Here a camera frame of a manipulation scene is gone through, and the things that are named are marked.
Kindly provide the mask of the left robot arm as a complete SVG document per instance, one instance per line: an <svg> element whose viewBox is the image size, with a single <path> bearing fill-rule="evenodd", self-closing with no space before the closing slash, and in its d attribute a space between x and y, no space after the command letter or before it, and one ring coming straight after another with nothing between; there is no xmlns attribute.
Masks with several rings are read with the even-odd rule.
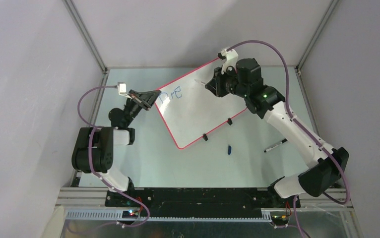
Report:
<svg viewBox="0 0 380 238"><path fill-rule="evenodd" d="M134 144L135 129L130 127L141 110L150 110L160 96L160 90L138 92L129 90L122 109L113 108L108 112L110 126L82 127L73 149L71 164L75 170L93 174L111 191L119 190L117 200L123 206L136 202L133 182L114 167L114 146Z"/></svg>

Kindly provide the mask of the pink-framed whiteboard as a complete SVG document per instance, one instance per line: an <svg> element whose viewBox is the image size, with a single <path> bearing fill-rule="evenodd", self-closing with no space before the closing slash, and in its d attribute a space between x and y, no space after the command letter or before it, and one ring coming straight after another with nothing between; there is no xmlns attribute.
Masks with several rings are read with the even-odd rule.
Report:
<svg viewBox="0 0 380 238"><path fill-rule="evenodd" d="M221 65L215 58L160 87L155 106L177 148L185 149L246 110L241 98L218 98L195 82L207 83Z"/></svg>

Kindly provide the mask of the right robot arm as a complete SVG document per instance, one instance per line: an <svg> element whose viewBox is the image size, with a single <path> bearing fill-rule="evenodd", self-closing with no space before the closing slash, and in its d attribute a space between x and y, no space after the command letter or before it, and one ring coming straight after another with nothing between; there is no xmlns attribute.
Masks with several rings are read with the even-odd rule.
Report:
<svg viewBox="0 0 380 238"><path fill-rule="evenodd" d="M278 130L301 154L308 169L298 175L283 177L270 188L268 201L281 207L288 197L307 193L325 194L345 171L348 151L334 148L308 129L287 106L285 97L274 87L264 84L261 67L255 59L241 59L235 67L216 67L205 88L216 97L229 94L241 97L246 107Z"/></svg>

